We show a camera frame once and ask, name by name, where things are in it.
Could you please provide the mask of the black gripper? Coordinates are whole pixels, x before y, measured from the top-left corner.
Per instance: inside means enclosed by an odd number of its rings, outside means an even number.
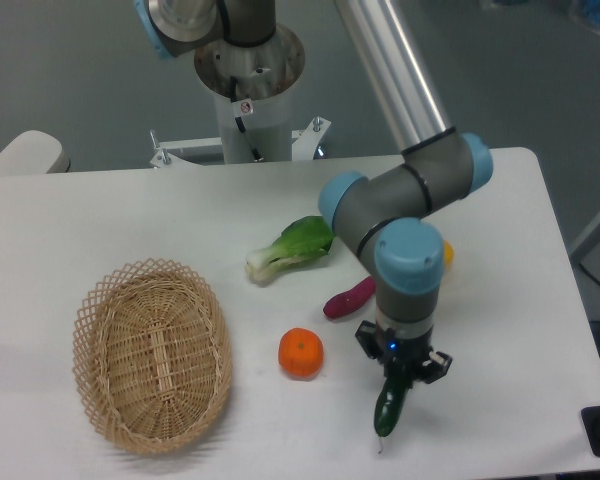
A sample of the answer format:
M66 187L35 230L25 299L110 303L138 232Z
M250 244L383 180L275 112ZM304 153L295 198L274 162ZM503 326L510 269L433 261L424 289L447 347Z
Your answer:
M405 333L392 327L363 321L355 337L365 354L383 366L384 387L392 384L393 363L406 367L405 395L413 389L416 381L431 384L443 378L451 367L453 358L431 346L432 326L425 326L423 333L407 338Z

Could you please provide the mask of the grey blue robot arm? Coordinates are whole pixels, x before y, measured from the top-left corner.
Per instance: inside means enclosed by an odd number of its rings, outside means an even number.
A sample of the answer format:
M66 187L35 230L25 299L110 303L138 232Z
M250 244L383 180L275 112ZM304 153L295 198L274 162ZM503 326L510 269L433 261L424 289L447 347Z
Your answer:
M493 161L481 139L448 120L406 21L392 1L340 1L345 28L364 62L402 162L369 179L343 173L319 196L329 228L376 285L376 318L357 339L384 368L380 401L401 400L415 382L432 383L451 360L430 337L444 270L431 213L485 185ZM287 93L305 64L297 36L272 1L139 1L137 14L156 53L192 54L199 79L221 103L228 163L288 161L295 140Z

